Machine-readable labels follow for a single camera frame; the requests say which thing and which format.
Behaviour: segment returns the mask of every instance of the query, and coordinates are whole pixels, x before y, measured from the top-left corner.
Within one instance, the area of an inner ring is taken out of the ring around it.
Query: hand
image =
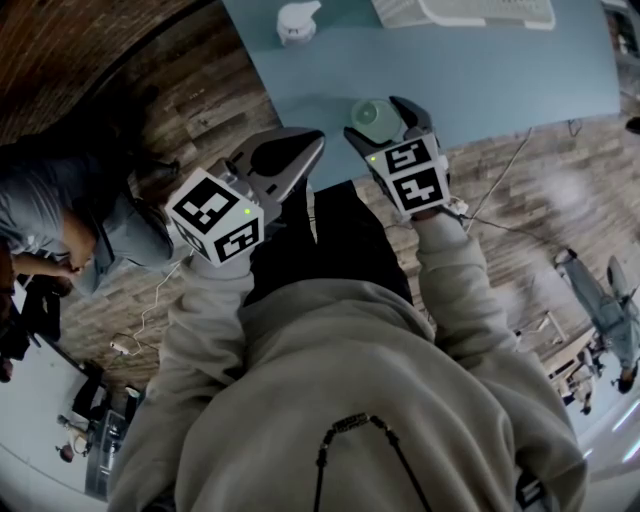
[[[82,272],[84,267],[87,266],[89,260],[93,256],[93,251],[96,248],[96,238],[90,231],[84,233],[84,236],[78,243],[75,244],[74,247],[70,247],[70,256],[69,256],[69,268],[74,274],[72,276],[77,275],[78,272]],[[61,274],[59,277],[69,277],[69,275]]]
[[[73,279],[82,274],[84,267],[80,269],[71,268],[71,263],[69,261],[61,261],[58,263],[58,268],[56,269],[55,275],[52,277],[61,277],[64,279]]]

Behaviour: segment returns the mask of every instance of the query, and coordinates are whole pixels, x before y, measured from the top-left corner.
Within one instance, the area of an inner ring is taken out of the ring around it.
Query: desk
[[[405,96],[430,110],[443,147],[530,126],[619,111],[619,86],[600,0],[554,0],[556,29],[382,28],[371,0],[325,0],[307,45],[283,48],[286,0],[224,0],[286,126],[327,134],[312,185],[367,172],[342,137],[353,104]]]

